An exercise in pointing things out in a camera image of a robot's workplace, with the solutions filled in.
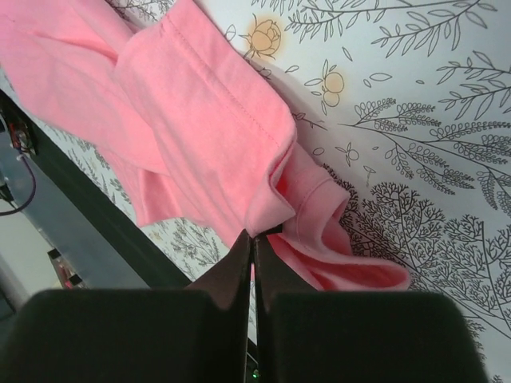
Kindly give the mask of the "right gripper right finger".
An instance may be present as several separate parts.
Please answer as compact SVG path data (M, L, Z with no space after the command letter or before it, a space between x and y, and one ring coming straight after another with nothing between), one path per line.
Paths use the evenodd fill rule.
M319 292L253 240L262 382L485 382L465 319L430 292Z

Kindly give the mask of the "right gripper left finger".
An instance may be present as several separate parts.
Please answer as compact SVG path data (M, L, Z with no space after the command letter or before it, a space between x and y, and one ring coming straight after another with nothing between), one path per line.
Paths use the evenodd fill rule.
M184 289L45 290L1 350L4 382L242 382L248 233Z

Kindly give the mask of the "pink t shirt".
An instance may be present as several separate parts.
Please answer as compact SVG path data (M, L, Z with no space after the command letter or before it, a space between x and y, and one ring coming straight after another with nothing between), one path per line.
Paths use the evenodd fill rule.
M104 1L4 1L1 65L27 111L97 148L140 226L186 218L227 245L282 227L275 253L316 289L409 286L405 268L352 253L348 191L195 2L138 29Z

